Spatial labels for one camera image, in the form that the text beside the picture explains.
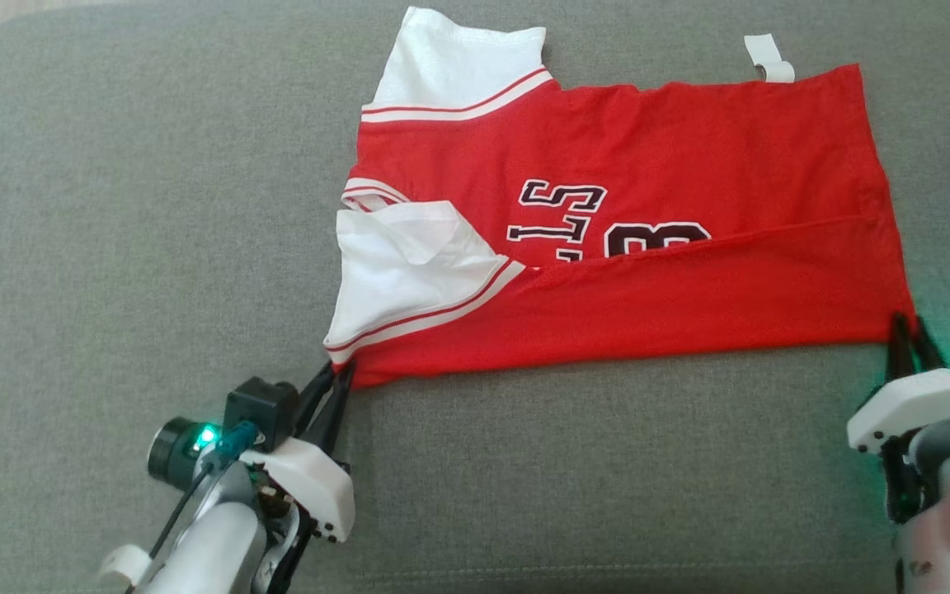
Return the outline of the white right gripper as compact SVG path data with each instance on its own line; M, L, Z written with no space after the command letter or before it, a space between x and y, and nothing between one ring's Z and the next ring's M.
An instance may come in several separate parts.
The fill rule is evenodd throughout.
M887 383L849 418L848 445L877 455L890 437L950 420L950 369L924 317L915 331L907 315L892 317L887 341Z

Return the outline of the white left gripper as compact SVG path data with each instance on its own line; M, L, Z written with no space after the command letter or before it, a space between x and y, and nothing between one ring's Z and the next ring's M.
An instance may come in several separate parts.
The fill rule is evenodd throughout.
M340 435L355 370L357 361L346 362L340 370L325 362L299 391L293 437L269 454L248 449L240 456L265 471L317 522L323 536L339 544L354 529L355 492L350 474L329 455ZM298 439L303 432L304 440Z

